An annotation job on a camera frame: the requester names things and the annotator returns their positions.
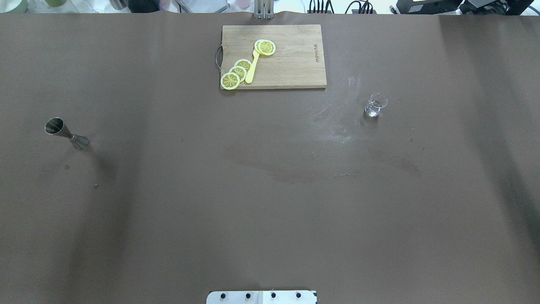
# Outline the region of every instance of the metal jigger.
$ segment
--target metal jigger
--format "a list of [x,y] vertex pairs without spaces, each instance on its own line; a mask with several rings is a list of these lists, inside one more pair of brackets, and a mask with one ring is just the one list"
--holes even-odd
[[69,141],[77,150],[84,150],[84,148],[86,148],[86,146],[88,146],[90,143],[88,138],[84,136],[71,134],[69,129],[64,124],[64,121],[58,117],[51,118],[49,121],[47,121],[47,124],[45,125],[45,132],[50,135],[69,138]]

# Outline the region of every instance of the wooden cutting board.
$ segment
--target wooden cutting board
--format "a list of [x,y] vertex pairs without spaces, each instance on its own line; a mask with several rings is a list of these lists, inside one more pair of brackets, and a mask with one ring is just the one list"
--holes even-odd
[[259,39],[275,43],[272,56],[259,57],[251,84],[237,89],[326,88],[325,52],[321,25],[224,25],[221,76],[238,59],[253,60],[253,44]]

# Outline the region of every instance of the black electronic device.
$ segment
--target black electronic device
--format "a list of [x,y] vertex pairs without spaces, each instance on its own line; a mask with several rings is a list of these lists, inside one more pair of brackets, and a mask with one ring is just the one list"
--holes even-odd
[[397,0],[400,14],[434,15],[455,11],[462,0]]

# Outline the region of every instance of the brown table surface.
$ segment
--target brown table surface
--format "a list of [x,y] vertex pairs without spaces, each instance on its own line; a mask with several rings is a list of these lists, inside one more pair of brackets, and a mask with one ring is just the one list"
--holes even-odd
[[[0,16],[1,303],[539,302],[540,18],[252,18]],[[220,90],[226,24],[321,24],[327,89]]]

